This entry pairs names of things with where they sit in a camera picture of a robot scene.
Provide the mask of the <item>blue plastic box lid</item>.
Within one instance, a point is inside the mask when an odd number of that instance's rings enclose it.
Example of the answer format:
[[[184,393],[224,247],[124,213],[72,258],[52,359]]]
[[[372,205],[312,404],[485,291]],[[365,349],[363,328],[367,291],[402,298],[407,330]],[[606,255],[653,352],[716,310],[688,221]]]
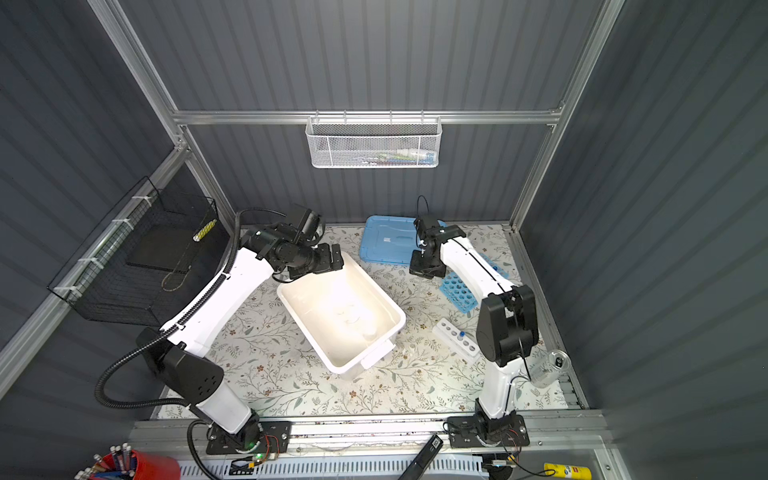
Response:
[[[415,219],[398,216],[370,216],[365,223],[360,258],[367,263],[410,265],[418,244]]]

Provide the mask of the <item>blue test tube rack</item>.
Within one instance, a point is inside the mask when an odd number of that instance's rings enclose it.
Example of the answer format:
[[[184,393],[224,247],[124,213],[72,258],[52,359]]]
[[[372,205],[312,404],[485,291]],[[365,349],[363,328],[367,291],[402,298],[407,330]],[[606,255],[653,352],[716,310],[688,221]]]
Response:
[[[503,271],[474,250],[449,251],[441,260],[448,273],[440,291],[462,313],[478,307],[489,294],[500,295],[513,286]]]

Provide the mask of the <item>small white tube rack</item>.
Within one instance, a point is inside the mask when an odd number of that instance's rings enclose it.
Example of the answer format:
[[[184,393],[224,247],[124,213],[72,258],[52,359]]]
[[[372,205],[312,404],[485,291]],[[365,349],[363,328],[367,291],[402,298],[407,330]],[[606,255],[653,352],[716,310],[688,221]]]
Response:
[[[453,353],[468,364],[474,364],[480,358],[479,346],[467,333],[466,336],[460,337],[460,331],[463,330],[445,318],[440,319],[432,328],[432,333]]]

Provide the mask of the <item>white plastic storage bin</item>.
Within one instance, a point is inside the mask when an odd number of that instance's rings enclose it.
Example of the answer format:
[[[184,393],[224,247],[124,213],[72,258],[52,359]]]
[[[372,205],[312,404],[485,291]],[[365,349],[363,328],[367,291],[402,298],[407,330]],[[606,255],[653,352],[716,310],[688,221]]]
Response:
[[[343,268],[309,274],[277,295],[325,367],[355,379],[395,348],[406,314],[347,253]]]

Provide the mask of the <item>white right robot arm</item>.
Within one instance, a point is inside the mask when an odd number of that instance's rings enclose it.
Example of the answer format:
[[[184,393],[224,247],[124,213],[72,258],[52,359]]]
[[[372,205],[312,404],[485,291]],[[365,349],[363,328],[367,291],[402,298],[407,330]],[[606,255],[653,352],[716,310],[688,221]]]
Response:
[[[409,272],[426,279],[457,274],[479,303],[475,343],[485,359],[483,386],[468,427],[450,421],[450,431],[474,433],[485,445],[521,448],[529,444],[514,406],[517,385],[527,379],[527,361],[539,342],[532,289],[504,278],[477,252],[457,225],[432,215],[414,220],[417,248]]]

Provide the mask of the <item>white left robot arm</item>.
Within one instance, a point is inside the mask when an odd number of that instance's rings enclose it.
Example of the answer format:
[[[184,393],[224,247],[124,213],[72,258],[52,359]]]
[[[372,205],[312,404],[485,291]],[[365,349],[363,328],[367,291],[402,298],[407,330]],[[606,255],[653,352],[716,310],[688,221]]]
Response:
[[[200,420],[218,428],[239,449],[256,447],[262,436],[257,413],[229,387],[221,366],[208,359],[213,341],[249,295],[281,273],[289,281],[309,274],[339,271],[340,247],[322,238],[325,221],[308,207],[292,205],[277,221],[241,229],[234,217],[233,233],[222,268],[175,317],[159,329],[146,329],[133,351],[115,361],[99,377],[94,397],[101,405],[120,410],[164,405],[188,408]],[[175,395],[172,398],[122,401],[109,397],[106,384],[130,361],[141,357]]]

